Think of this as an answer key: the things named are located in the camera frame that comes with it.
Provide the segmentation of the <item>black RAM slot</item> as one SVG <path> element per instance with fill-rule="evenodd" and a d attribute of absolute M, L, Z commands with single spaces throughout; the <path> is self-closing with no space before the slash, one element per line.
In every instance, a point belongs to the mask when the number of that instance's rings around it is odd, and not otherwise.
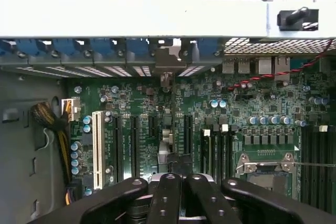
<path fill-rule="evenodd" d="M 222 173 L 222 135 L 218 124 L 213 125 L 211 141 L 211 175 L 218 182 Z"/>
<path fill-rule="evenodd" d="M 222 144 L 223 176 L 224 178 L 229 178 L 232 175 L 233 133 L 228 124 L 222 125 Z"/>

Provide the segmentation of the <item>long black expansion slot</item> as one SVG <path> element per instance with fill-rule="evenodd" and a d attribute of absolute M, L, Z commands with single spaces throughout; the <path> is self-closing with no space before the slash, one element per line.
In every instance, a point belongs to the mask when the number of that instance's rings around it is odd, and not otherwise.
<path fill-rule="evenodd" d="M 130 118 L 131 126 L 131 170 L 133 177 L 140 177 L 140 158 L 139 158 L 139 142 L 140 142 L 140 120 L 137 115 Z"/>
<path fill-rule="evenodd" d="M 112 122 L 114 182 L 123 181 L 123 157 L 122 157 L 122 118 L 119 115 L 113 117 Z"/>
<path fill-rule="evenodd" d="M 193 139 L 193 117 L 184 115 L 184 153 L 191 154 Z"/>

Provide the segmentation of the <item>metal CPU socket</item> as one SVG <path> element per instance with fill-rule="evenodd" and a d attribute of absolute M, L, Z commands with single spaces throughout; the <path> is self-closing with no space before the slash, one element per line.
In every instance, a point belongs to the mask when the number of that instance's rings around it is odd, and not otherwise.
<path fill-rule="evenodd" d="M 250 158 L 242 153 L 235 167 L 235 177 L 295 200 L 299 198 L 298 172 L 293 153 L 287 152 L 275 160 Z"/>

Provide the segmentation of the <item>short black expansion slot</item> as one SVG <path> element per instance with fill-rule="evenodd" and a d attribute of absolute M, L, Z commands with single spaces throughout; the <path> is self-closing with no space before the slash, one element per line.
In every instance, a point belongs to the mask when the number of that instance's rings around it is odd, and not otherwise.
<path fill-rule="evenodd" d="M 149 137 L 157 137 L 158 134 L 158 118 L 157 116 L 149 116 Z"/>

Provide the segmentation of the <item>white PCI expansion slot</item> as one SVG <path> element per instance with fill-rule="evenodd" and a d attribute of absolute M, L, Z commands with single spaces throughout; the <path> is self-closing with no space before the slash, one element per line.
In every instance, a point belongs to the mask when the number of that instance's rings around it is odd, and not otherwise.
<path fill-rule="evenodd" d="M 92 159 L 93 189 L 101 190 L 104 186 L 104 112 L 92 113 Z"/>

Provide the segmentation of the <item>thin metal locking lever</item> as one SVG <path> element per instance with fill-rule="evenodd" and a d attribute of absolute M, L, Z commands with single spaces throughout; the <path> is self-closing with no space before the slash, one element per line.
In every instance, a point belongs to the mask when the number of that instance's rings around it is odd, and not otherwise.
<path fill-rule="evenodd" d="M 299 163 L 299 162 L 294 162 L 293 164 L 301 166 L 336 168 L 336 164 Z"/>

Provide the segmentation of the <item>black RAM slot bank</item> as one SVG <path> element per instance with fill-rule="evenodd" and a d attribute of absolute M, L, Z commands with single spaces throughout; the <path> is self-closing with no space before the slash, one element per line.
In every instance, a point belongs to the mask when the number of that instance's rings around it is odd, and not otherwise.
<path fill-rule="evenodd" d="M 301 201 L 333 213 L 336 207 L 336 126 L 302 129 Z"/>

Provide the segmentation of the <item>green motherboard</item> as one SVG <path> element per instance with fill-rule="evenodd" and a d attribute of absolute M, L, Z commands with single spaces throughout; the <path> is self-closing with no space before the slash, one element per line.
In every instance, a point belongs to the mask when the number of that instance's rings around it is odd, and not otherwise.
<path fill-rule="evenodd" d="M 131 170 L 130 118 L 140 120 L 140 177 L 159 173 L 211 175 L 213 125 L 233 133 L 232 175 L 242 153 L 275 160 L 293 153 L 301 161 L 302 129 L 336 126 L 336 71 L 319 66 L 304 72 L 253 80 L 251 74 L 224 74 L 222 64 L 195 66 L 180 74 L 154 77 L 147 66 L 132 73 L 117 67 L 104 72 L 81 68 L 67 81 L 69 98 L 79 98 L 80 119 L 70 123 L 70 174 L 82 180 L 83 194 L 93 189 L 92 113 L 104 112 L 104 187 L 115 184 L 112 122 L 122 118 L 123 179 Z M 149 116 L 157 116 L 157 137 L 149 137 Z M 193 117 L 191 154 L 184 153 L 184 115 Z"/>

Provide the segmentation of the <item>white power connector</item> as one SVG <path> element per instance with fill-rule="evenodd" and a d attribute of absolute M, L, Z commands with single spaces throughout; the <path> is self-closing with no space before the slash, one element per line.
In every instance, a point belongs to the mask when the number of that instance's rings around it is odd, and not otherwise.
<path fill-rule="evenodd" d="M 69 98 L 61 100 L 61 113 L 68 122 L 80 119 L 81 106 L 79 98 Z"/>

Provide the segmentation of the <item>silver rear port block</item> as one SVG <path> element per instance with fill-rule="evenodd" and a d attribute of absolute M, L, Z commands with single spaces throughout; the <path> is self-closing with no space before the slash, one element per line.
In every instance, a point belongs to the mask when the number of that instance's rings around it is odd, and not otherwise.
<path fill-rule="evenodd" d="M 228 56 L 223 59 L 224 74 L 275 74 L 290 70 L 290 57 L 286 56 Z"/>

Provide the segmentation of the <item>blue slot retention clip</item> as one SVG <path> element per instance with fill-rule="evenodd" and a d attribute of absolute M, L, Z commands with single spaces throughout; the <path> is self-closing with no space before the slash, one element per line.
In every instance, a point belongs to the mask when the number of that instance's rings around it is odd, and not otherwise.
<path fill-rule="evenodd" d="M 65 54 L 73 55 L 77 52 L 75 41 L 68 38 L 57 38 L 52 40 L 53 47 L 56 51 Z"/>
<path fill-rule="evenodd" d="M 126 39 L 127 56 L 148 56 L 149 43 L 144 38 Z"/>
<path fill-rule="evenodd" d="M 25 54 L 37 56 L 40 50 L 35 39 L 16 39 L 17 49 Z"/>
<path fill-rule="evenodd" d="M 197 47 L 201 56 L 213 55 L 217 52 L 218 38 L 199 38 Z"/>
<path fill-rule="evenodd" d="M 12 54 L 15 51 L 9 41 L 0 39 L 0 56 Z"/>
<path fill-rule="evenodd" d="M 90 46 L 94 52 L 101 55 L 113 55 L 115 53 L 114 43 L 109 38 L 90 39 Z"/>

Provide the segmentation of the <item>grey open PC case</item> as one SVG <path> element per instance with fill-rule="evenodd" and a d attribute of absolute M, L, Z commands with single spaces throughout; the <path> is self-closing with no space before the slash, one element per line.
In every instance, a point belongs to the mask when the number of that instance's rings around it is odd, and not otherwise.
<path fill-rule="evenodd" d="M 281 10 L 319 10 L 318 30 L 280 31 Z M 65 55 L 53 39 L 75 41 Z M 94 52 L 90 39 L 109 38 L 113 55 Z M 127 56 L 126 39 L 144 38 L 148 56 Z M 199 38 L 218 38 L 217 52 L 201 56 Z M 290 70 L 252 73 L 253 80 L 304 72 L 336 71 L 336 0 L 0 0 L 0 39 L 15 51 L 0 56 L 0 224 L 79 224 L 85 196 L 66 205 L 70 174 L 70 123 L 61 113 L 67 81 L 81 68 L 132 73 L 147 66 L 154 77 L 190 67 L 211 68 L 228 56 L 286 56 Z M 35 39 L 39 55 L 17 49 Z M 181 177 L 178 224 L 208 224 L 200 203 Z M 214 188 L 222 181 L 205 175 Z"/>

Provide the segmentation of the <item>black case latch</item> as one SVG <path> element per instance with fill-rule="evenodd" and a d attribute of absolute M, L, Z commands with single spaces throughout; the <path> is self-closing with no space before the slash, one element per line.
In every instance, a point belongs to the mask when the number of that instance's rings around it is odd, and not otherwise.
<path fill-rule="evenodd" d="M 318 9 L 281 10 L 277 15 L 277 26 L 280 31 L 316 31 L 318 19 Z"/>

